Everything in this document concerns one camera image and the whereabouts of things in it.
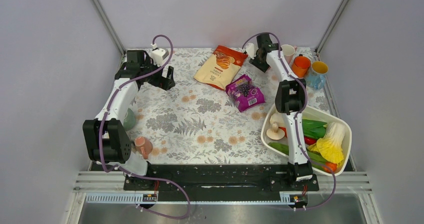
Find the orange mug black handle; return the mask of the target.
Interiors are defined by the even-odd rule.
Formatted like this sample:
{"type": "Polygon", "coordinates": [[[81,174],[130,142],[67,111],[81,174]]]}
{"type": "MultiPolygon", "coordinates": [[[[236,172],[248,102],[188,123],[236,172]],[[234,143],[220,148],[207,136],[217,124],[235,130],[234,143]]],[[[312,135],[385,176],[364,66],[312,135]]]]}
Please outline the orange mug black handle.
{"type": "Polygon", "coordinates": [[[303,54],[294,58],[291,69],[298,78],[304,78],[311,66],[311,60],[303,54]]]}

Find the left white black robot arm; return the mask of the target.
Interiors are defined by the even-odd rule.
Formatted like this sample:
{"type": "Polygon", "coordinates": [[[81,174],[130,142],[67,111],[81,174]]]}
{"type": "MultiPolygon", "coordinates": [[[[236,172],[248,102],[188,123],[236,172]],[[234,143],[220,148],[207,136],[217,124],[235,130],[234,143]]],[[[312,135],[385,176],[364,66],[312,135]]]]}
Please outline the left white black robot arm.
{"type": "Polygon", "coordinates": [[[124,129],[124,120],[143,84],[163,90],[175,86],[173,67],[170,66],[163,76],[164,64],[170,58],[171,52],[163,48],[154,48],[151,53],[128,50],[125,61],[114,76],[106,104],[94,119],[85,120],[82,125],[90,160],[103,165],[105,172],[120,169],[136,176],[136,183],[144,190],[154,186],[155,177],[148,172],[148,162],[132,152],[133,141],[124,129]]]}

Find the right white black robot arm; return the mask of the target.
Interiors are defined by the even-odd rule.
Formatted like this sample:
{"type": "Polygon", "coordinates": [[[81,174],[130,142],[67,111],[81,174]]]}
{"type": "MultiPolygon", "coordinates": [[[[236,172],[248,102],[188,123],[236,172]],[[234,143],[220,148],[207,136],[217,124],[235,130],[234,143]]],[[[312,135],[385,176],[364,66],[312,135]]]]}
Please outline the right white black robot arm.
{"type": "Polygon", "coordinates": [[[302,112],[307,106],[306,82],[291,70],[275,34],[261,32],[252,36],[254,37],[258,49],[250,55],[251,64],[263,72],[270,67],[278,78],[274,106],[282,115],[288,132],[286,182],[291,189],[299,190],[313,177],[312,162],[306,152],[302,128],[302,112]]]}

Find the light pink mug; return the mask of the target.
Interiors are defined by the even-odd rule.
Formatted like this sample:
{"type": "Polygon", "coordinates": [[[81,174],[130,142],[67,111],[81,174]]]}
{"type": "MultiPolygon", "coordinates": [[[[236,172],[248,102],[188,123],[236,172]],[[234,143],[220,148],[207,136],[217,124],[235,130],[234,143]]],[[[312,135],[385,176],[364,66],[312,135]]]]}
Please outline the light pink mug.
{"type": "Polygon", "coordinates": [[[282,48],[282,52],[283,52],[283,55],[284,55],[286,62],[288,64],[291,64],[293,57],[296,53],[297,46],[292,46],[292,45],[289,45],[289,44],[283,44],[283,45],[281,45],[281,48],[282,48]]]}

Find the blue mug yellow inside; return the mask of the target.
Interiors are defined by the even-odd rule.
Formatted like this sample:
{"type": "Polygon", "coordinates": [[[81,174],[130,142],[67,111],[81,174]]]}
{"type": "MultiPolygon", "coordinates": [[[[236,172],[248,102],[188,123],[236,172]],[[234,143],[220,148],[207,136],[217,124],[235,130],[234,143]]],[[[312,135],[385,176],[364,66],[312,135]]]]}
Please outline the blue mug yellow inside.
{"type": "Polygon", "coordinates": [[[329,67],[322,61],[315,61],[308,69],[305,80],[308,87],[315,90],[323,89],[326,84],[326,74],[329,67]]]}

